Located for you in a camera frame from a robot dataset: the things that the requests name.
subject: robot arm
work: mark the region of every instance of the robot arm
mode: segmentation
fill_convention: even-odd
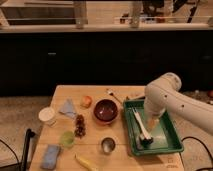
[[[165,110],[176,113],[213,135],[213,106],[179,93],[181,80],[174,73],[166,73],[145,88],[145,114],[160,118]]]

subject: banana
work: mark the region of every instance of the banana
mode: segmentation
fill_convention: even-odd
[[[98,169],[98,166],[96,166],[94,163],[91,163],[89,160],[81,157],[81,156],[77,156],[75,155],[75,159],[85,168],[87,168],[89,171],[100,171]]]

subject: tongs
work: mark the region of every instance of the tongs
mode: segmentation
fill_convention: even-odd
[[[141,129],[141,133],[139,135],[141,141],[146,143],[146,144],[151,144],[153,142],[153,137],[150,135],[150,133],[144,127],[139,112],[134,107],[132,108],[132,111],[133,111],[135,119],[137,120],[137,122],[138,122],[138,124],[140,126],[140,129]]]

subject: green tray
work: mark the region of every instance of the green tray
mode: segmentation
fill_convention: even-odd
[[[131,151],[135,156],[147,154],[166,154],[182,152],[183,145],[177,135],[173,123],[167,112],[160,118],[159,124],[151,131],[154,142],[150,145],[141,143],[140,128],[134,117],[132,108],[140,113],[146,127],[147,116],[144,114],[144,100],[128,100],[124,102],[124,116],[127,122]]]

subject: white cup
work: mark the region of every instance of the white cup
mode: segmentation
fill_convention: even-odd
[[[47,125],[53,125],[56,122],[55,110],[51,107],[43,108],[39,112],[38,117],[43,123]]]

